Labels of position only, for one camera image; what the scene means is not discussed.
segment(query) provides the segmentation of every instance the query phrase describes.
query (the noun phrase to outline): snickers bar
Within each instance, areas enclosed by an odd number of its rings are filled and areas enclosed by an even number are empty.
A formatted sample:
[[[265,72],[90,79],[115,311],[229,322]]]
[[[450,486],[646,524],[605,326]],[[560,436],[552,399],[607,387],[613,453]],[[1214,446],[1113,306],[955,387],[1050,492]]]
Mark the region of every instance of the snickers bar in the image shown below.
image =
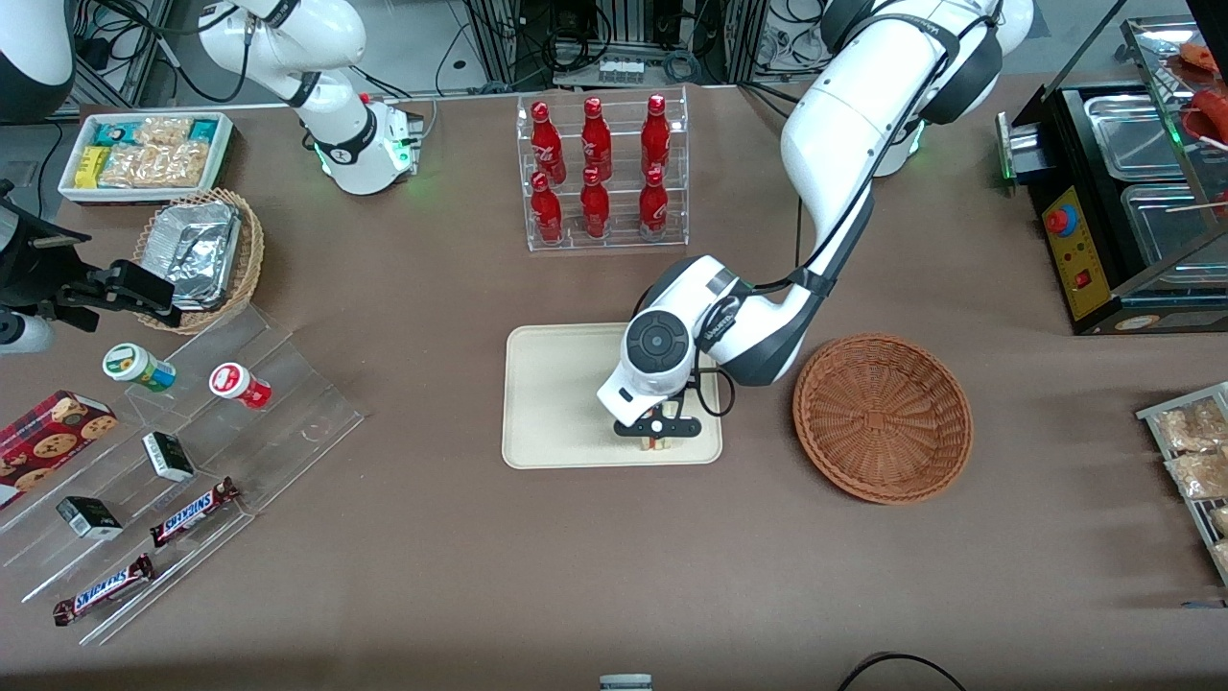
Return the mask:
[[[129,585],[140,581],[154,581],[155,578],[157,578],[157,574],[154,573],[154,563],[150,562],[150,556],[141,555],[140,557],[136,557],[136,561],[124,571],[118,572],[115,576],[112,576],[107,581],[103,581],[71,600],[61,600],[58,603],[55,605],[55,611],[52,614],[52,617],[55,619],[55,626],[68,626],[79,617],[84,616],[90,608],[103,600],[114,598],[120,590],[126,589]]]
[[[235,487],[230,477],[222,480],[210,488],[209,492],[201,495],[199,500],[166,519],[166,523],[157,528],[151,528],[150,534],[154,536],[154,546],[165,546],[179,534],[187,533],[192,527],[205,520],[205,517],[216,512],[222,504],[235,497],[238,497],[238,488]]]

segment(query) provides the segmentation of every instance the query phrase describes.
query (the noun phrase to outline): red bottle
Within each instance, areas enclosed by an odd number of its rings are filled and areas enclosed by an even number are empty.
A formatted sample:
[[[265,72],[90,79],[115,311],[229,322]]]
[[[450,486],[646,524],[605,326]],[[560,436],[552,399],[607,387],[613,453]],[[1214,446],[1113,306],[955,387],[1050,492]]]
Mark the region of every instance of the red bottle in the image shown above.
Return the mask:
[[[538,227],[542,242],[558,244],[562,242],[562,206],[550,189],[550,180],[544,172],[534,172],[530,180],[533,196],[529,198],[529,205],[533,206],[533,223]]]
[[[669,166],[669,122],[666,120],[666,97],[659,93],[648,97],[648,118],[640,131],[640,147],[643,174],[647,176],[652,166],[661,166],[663,173]]]
[[[585,209],[585,232],[600,239],[610,230],[610,194],[602,184],[600,171],[596,166],[585,168],[585,189],[580,193],[580,205]]]
[[[669,195],[661,184],[664,177],[661,166],[652,166],[645,176],[647,184],[640,191],[640,236],[645,239],[661,239],[666,233],[666,206],[669,204]]]
[[[544,172],[550,184],[558,187],[567,179],[567,166],[562,162],[562,139],[550,122],[550,108],[538,101],[529,108],[533,114],[533,157],[538,169]]]
[[[585,166],[593,166],[602,182],[614,174],[614,147],[610,144],[610,125],[602,117],[602,99],[585,99],[585,129],[580,133],[585,146]]]

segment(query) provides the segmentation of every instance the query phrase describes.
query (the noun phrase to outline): clear acrylic shelf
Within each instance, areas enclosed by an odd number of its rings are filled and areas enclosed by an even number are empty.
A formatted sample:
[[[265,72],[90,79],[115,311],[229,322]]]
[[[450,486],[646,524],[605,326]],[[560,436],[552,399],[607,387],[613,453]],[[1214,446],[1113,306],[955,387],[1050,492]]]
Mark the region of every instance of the clear acrylic shelf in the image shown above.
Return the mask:
[[[640,190],[643,189],[643,171],[640,163],[640,130],[647,117],[648,96],[666,97],[666,119],[669,120],[669,164],[666,167],[664,188],[669,194],[666,231],[661,239],[650,242],[640,236]],[[589,237],[583,230],[580,193],[585,187],[585,156],[580,133],[585,126],[585,97],[602,99],[602,113],[610,126],[614,155],[614,174],[605,180],[610,195],[610,228],[600,239]],[[533,119],[529,106],[543,101],[550,107],[550,119],[562,137],[562,160],[567,177],[554,188],[562,204],[562,242],[546,244],[533,223],[529,199],[533,188],[529,177],[537,171],[533,157]],[[605,247],[670,247],[686,244],[690,238],[688,189],[690,184],[686,115],[686,90],[684,87],[657,90],[610,90],[587,93],[565,91],[522,96],[516,119],[516,142],[519,150],[521,195],[524,200],[524,231],[530,250],[544,249],[599,249]]]
[[[82,646],[104,643],[251,524],[362,422],[289,336],[255,307],[210,325],[167,358],[178,371],[173,388],[165,394],[130,388],[124,400],[112,406],[120,425],[96,444],[101,453],[74,459],[10,509],[14,515],[5,515],[6,523],[0,525],[0,574],[23,594],[23,603],[45,610],[47,626],[53,626],[55,603],[74,598],[149,552],[157,571],[154,582],[133,585],[66,630],[84,636]],[[209,374],[226,361],[251,368],[271,385],[274,396],[264,410],[252,411],[209,392]],[[155,430],[183,443],[196,469],[192,481],[176,484],[154,474],[141,439]],[[149,529],[227,476],[242,495],[169,545],[154,550]],[[55,512],[66,496],[102,500],[124,527],[123,533],[109,542],[77,538]]]

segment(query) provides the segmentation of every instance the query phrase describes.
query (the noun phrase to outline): yellow control panel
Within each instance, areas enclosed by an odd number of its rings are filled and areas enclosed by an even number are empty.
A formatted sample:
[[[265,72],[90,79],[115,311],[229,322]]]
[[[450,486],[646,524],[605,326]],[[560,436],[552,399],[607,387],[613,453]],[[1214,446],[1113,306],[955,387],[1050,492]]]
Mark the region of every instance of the yellow control panel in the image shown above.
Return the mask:
[[[1074,188],[1062,193],[1040,220],[1045,223],[1049,250],[1057,264],[1066,302],[1074,318],[1081,319],[1108,302],[1111,293]]]

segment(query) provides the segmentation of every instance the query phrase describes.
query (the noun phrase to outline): woven basket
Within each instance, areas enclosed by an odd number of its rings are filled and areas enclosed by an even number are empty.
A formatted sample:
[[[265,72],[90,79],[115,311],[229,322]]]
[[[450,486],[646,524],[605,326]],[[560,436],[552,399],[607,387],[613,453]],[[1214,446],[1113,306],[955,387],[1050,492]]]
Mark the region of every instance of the woven basket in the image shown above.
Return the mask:
[[[226,284],[226,301],[222,302],[221,307],[210,312],[183,312],[183,319],[174,328],[145,314],[136,314],[136,318],[141,319],[141,323],[150,328],[172,330],[187,335],[200,333],[206,325],[223,315],[246,307],[252,298],[252,293],[255,292],[255,284],[260,280],[260,261],[264,260],[264,231],[260,228],[260,218],[255,217],[255,214],[252,212],[252,206],[242,196],[228,189],[210,189],[209,191],[192,194],[190,196],[177,199],[169,205],[204,204],[205,201],[226,201],[233,204],[243,214],[238,247],[235,249],[235,261],[231,268],[230,281]],[[140,263],[141,255],[145,253],[145,243],[149,242],[152,227],[154,218],[151,217],[145,223],[145,232],[141,232],[140,238],[136,239],[136,250],[133,252],[133,260],[136,263]]]
[[[884,333],[824,345],[793,389],[810,461],[845,492],[909,504],[946,490],[973,449],[973,414],[933,356]]]

